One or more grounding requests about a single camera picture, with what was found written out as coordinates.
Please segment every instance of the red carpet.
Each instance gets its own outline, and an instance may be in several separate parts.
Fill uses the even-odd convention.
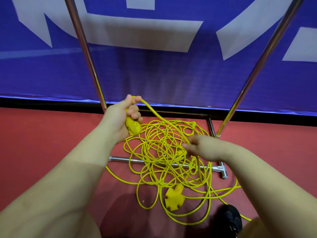
[[[49,172],[101,120],[102,115],[0,108],[0,210]],[[153,118],[145,117],[145,122]],[[197,124],[208,130],[204,120]],[[214,121],[215,129],[220,121]],[[317,128],[262,123],[230,122],[222,139],[241,145],[271,164],[307,192],[317,197]],[[113,150],[114,156],[128,155],[122,144]],[[125,180],[138,180],[127,164],[109,163],[109,168]],[[231,186],[234,177],[222,180],[213,174],[213,187]],[[195,227],[178,225],[165,214],[161,204],[151,210],[142,209],[135,198],[135,186],[126,185],[104,173],[89,206],[105,237],[190,237],[205,234],[208,222]],[[144,186],[141,200],[150,205],[155,187]],[[256,212],[241,189],[224,200],[253,218]],[[212,201],[211,214],[218,200]],[[186,200],[182,210],[196,205]],[[199,219],[204,207],[188,222]]]

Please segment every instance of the forearm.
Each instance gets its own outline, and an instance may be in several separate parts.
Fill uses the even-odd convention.
[[[250,151],[232,151],[225,162],[267,229],[277,237],[315,237],[316,199]]]
[[[73,237],[113,145],[106,129],[94,129],[0,213],[3,237]]]

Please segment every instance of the hand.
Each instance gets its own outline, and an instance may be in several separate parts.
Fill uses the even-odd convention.
[[[235,144],[204,135],[192,135],[188,137],[188,140],[191,144],[182,144],[183,148],[187,150],[188,157],[199,156],[212,162],[226,162],[238,147]]]
[[[129,131],[125,126],[127,115],[142,124],[143,118],[141,117],[139,108],[134,105],[140,102],[140,100],[140,96],[132,98],[129,94],[125,100],[107,108],[100,125],[105,127],[110,134],[113,135],[113,139],[116,143],[121,142],[129,136]]]

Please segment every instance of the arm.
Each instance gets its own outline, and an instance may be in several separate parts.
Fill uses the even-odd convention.
[[[189,155],[228,164],[272,235],[316,237],[316,198],[247,149],[208,136],[190,136],[189,141],[184,144]]]
[[[127,114],[140,123],[127,98],[108,108],[101,123],[46,176],[0,213],[1,237],[74,237],[114,145],[128,137]]]

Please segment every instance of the black baseboard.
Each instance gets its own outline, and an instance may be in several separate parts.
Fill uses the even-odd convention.
[[[96,114],[103,113],[101,105],[99,103],[57,102],[14,98],[0,98],[0,107]],[[154,116],[154,114],[147,107],[139,106],[139,108],[143,116]],[[160,106],[154,107],[154,109],[163,117],[173,118],[192,118],[207,120],[208,118],[210,118],[212,120],[224,120],[224,118],[228,114],[228,111],[226,110],[204,108],[178,108]],[[235,112],[231,120],[239,122],[275,123],[317,127],[316,116],[237,111]]]

